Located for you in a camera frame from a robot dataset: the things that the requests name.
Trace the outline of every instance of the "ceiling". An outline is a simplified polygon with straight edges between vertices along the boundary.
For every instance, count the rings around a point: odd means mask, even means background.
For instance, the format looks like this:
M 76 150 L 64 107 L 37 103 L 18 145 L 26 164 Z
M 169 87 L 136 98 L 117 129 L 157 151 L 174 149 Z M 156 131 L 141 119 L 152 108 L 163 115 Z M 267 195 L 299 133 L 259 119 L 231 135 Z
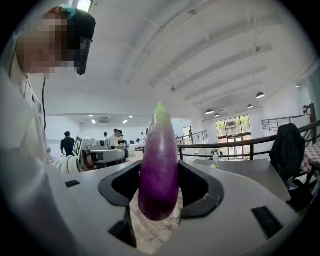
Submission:
M 149 126 L 152 118 L 147 116 L 133 116 L 121 115 L 121 114 L 95 114 L 93 116 L 89 115 L 71 115 L 69 116 L 72 120 L 80 124 L 92 124 L 92 120 L 95 120 L 95 124 L 99 126 L 115 126 L 115 125 L 124 125 L 124 126 L 139 126 L 145 125 Z
M 164 102 L 175 118 L 211 119 L 208 108 L 230 116 L 259 108 L 317 57 L 275 1 L 94 0 L 90 13 L 87 72 L 50 75 L 50 114 L 149 118 Z

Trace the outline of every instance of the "purple eggplant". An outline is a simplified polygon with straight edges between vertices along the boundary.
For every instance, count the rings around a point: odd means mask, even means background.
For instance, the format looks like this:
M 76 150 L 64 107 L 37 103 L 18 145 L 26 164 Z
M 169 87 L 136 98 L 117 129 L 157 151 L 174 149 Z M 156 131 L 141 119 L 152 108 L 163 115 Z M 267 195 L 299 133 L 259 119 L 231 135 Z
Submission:
M 138 205 L 151 221 L 169 217 L 178 200 L 178 147 L 171 117 L 158 103 L 150 125 L 140 170 Z

